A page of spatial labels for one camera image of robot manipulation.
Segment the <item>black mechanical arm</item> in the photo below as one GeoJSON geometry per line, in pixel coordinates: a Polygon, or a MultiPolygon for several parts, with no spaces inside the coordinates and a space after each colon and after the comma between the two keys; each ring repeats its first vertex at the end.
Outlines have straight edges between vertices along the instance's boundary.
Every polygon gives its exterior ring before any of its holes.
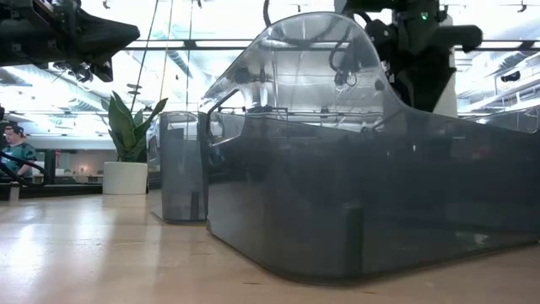
{"type": "MultiPolygon", "coordinates": [[[[81,0],[0,0],[0,67],[34,64],[48,68],[54,62],[80,82],[91,81],[93,75],[111,82],[112,57],[139,36],[134,25],[86,13],[81,0]]],[[[0,121],[4,112],[0,106],[0,121]]],[[[20,184],[41,187],[49,182],[42,167],[3,152],[0,155],[44,174],[44,181],[34,184],[0,162],[0,170],[20,184]]]]}
{"type": "MultiPolygon", "coordinates": [[[[456,71],[450,65],[451,48],[462,46],[465,52],[473,51],[482,43],[483,33],[475,25],[441,25],[448,15],[439,0],[348,0],[343,13],[366,19],[365,12],[385,8],[392,10],[392,23],[368,18],[365,30],[403,101],[432,112],[456,71]]],[[[339,73],[346,75],[358,63],[345,56],[340,67],[339,73]]]]}

